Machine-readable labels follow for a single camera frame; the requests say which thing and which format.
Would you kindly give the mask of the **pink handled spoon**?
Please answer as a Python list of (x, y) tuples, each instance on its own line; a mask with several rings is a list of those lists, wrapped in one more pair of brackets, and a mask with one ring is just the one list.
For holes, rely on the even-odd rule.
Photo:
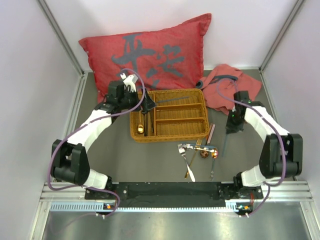
[(214, 133), (214, 130), (215, 130), (215, 124), (214, 123), (212, 123), (211, 125), (210, 125), (210, 130), (209, 130), (209, 134), (208, 134), (208, 136), (207, 136), (207, 138), (206, 138), (206, 146), (208, 146), (209, 144), (210, 144), (210, 142), (211, 142), (211, 139), (212, 139), (212, 136), (213, 136), (213, 133)]

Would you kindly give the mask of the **blue chopstick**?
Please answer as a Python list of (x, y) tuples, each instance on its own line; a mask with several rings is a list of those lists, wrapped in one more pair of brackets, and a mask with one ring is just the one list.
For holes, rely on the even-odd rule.
[(225, 138), (224, 138), (224, 142), (223, 142), (221, 157), (224, 157), (224, 155), (225, 155), (226, 146), (227, 146), (227, 142), (228, 142), (228, 136), (229, 136), (229, 134), (226, 133)]
[(188, 99), (188, 98), (189, 98), (189, 96), (183, 96), (183, 97), (177, 97), (177, 98), (160, 100), (160, 101), (157, 101), (156, 103), (157, 103), (157, 104), (167, 103), (167, 102), (172, 102), (172, 101), (184, 100), (184, 99)]

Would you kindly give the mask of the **gold spoon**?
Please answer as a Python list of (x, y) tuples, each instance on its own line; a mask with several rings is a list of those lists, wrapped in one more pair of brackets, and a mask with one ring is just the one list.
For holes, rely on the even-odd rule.
[(145, 134), (144, 115), (142, 114), (141, 111), (139, 111), (139, 119), (138, 119), (138, 124), (137, 124), (137, 133), (139, 135), (144, 135)]

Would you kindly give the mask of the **black oval spoon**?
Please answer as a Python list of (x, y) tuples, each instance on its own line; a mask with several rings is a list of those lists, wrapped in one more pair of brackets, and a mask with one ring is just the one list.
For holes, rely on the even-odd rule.
[(152, 119), (151, 112), (147, 113), (147, 136), (150, 137), (153, 133), (152, 131)]

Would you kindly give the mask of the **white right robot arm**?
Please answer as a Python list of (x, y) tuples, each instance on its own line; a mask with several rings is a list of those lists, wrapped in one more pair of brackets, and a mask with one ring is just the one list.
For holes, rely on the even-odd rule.
[(278, 181), (299, 176), (303, 168), (303, 138), (300, 134), (289, 133), (281, 127), (259, 101), (252, 101), (247, 91), (237, 91), (233, 95), (234, 107), (226, 121), (226, 135), (244, 130), (248, 123), (263, 141), (258, 165), (240, 172), (234, 177), (233, 192), (245, 198), (266, 181)]

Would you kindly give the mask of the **black round spoon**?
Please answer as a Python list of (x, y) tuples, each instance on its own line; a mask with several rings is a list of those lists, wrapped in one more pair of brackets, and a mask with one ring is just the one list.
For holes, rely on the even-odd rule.
[(149, 112), (150, 122), (151, 122), (151, 132), (155, 135), (155, 125), (154, 125), (154, 113), (153, 111)]

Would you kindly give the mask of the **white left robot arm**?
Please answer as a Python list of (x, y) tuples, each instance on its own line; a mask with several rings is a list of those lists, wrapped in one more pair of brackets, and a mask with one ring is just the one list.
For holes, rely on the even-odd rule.
[(63, 140), (52, 144), (47, 181), (52, 178), (68, 182), (70, 187), (96, 190), (102, 198), (109, 198), (114, 191), (110, 177), (91, 169), (88, 150), (101, 133), (117, 117), (133, 111), (149, 112), (156, 103), (149, 97), (141, 76), (134, 70), (130, 75), (121, 73), (122, 80), (111, 81), (107, 94), (92, 110), (88, 119)]

